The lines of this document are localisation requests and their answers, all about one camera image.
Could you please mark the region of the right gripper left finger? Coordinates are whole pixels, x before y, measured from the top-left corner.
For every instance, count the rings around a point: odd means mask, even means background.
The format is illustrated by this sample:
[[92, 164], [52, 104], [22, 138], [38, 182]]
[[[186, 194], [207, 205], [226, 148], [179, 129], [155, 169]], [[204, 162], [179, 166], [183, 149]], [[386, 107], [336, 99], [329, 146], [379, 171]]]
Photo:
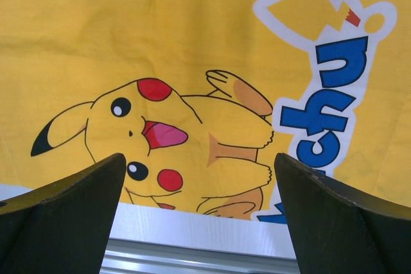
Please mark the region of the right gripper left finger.
[[99, 273], [125, 157], [1, 201], [1, 273]]

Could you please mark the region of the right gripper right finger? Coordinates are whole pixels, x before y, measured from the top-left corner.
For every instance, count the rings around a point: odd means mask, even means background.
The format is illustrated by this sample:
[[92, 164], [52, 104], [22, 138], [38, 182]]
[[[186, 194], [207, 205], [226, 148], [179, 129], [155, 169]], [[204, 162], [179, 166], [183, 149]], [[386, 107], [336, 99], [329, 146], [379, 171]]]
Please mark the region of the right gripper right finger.
[[301, 273], [410, 273], [410, 208], [285, 153], [274, 169]]

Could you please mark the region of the yellow Pikachu cloth mat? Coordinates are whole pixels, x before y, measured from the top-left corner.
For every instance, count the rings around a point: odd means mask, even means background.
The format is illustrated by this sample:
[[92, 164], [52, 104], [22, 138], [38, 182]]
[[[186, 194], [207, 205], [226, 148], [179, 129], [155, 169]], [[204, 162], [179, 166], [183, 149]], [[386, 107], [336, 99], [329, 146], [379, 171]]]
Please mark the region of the yellow Pikachu cloth mat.
[[[45, 158], [30, 140], [51, 116], [146, 73], [204, 90], [207, 69], [245, 75], [270, 99], [297, 98], [308, 57], [271, 34], [255, 0], [1, 0], [1, 183], [35, 188], [90, 163], [79, 142]], [[378, 45], [365, 99], [337, 178], [410, 205], [410, 0]]]

